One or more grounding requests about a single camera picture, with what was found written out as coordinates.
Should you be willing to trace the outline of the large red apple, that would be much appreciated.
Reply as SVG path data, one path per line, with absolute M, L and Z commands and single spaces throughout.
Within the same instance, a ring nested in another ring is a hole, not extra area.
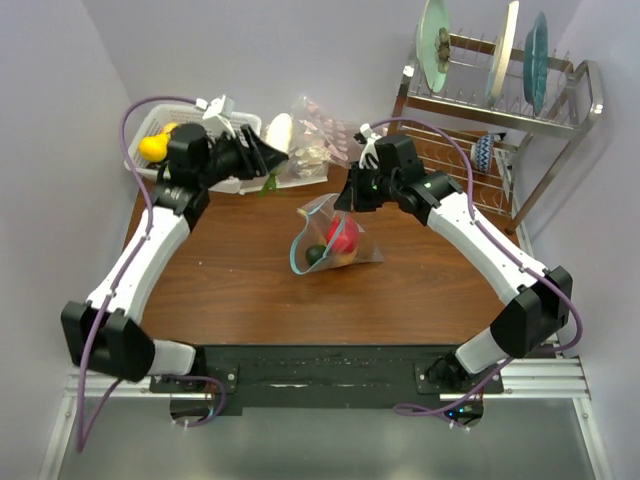
M 359 225 L 351 216 L 336 216 L 331 221 L 326 242 L 335 254 L 351 254 L 358 247 L 359 236 Z

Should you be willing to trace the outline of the blue zip top bag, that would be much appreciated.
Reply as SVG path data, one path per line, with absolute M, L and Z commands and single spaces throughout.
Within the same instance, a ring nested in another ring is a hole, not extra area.
M 351 216 L 355 220 L 351 213 L 334 208 L 337 198 L 337 193 L 325 194 L 297 209 L 297 214 L 304 221 L 304 226 L 292 241 L 289 250 L 290 267 L 296 275 L 302 276 L 336 269 L 333 266 L 332 255 L 334 253 L 330 250 L 331 244 L 326 242 L 331 221 L 336 216 Z M 351 265 L 382 262 L 384 257 L 372 237 L 356 220 L 355 222 L 359 225 L 360 236 L 356 249 L 357 257 Z M 308 247 L 316 244 L 326 246 L 325 255 L 322 260 L 310 267 L 305 260 L 305 251 Z

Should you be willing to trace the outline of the yellow pear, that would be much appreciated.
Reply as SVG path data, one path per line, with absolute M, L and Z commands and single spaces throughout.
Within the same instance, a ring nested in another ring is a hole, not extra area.
M 139 142 L 138 151 L 148 163 L 160 163 L 167 156 L 169 140 L 170 135 L 167 133 L 143 137 Z

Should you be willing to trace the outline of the orange peach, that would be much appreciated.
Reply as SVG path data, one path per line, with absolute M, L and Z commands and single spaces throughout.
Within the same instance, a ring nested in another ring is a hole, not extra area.
M 356 250 L 353 250 L 348 253 L 345 253 L 345 252 L 334 253 L 332 255 L 333 266 L 335 268 L 340 268 L 340 267 L 351 265 L 355 262 L 356 257 L 357 257 Z

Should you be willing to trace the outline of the dark green avocado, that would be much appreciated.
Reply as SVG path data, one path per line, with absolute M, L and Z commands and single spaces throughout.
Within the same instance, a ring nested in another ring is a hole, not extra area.
M 305 251 L 305 260 L 310 267 L 323 259 L 326 246 L 321 244 L 312 245 Z

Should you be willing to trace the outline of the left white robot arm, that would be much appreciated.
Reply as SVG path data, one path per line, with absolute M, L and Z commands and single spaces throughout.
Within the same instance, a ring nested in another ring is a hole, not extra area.
M 207 368 L 197 347 L 153 339 L 141 328 L 146 303 L 207 208 L 210 188 L 230 177 L 275 172 L 288 159 L 291 139 L 291 127 L 273 121 L 265 138 L 247 125 L 239 134 L 212 138 L 202 125 L 184 123 L 141 142 L 141 152 L 155 145 L 165 160 L 151 207 L 108 276 L 84 302 L 70 301 L 61 312 L 71 359 L 81 372 L 132 382 L 171 375 L 185 392 L 205 385 Z

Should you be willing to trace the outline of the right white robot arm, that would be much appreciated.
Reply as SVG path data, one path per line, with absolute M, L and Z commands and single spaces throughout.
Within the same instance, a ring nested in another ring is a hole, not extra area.
M 428 172 L 410 137 L 382 137 L 365 128 L 355 139 L 361 155 L 335 208 L 364 213 L 397 204 L 448 240 L 504 305 L 489 327 L 427 369 L 429 382 L 469 392 L 481 372 L 501 360 L 528 356 L 566 325 L 563 300 L 571 293 L 572 277 L 564 268 L 550 270 L 520 250 L 476 209 L 460 184 L 442 171 Z

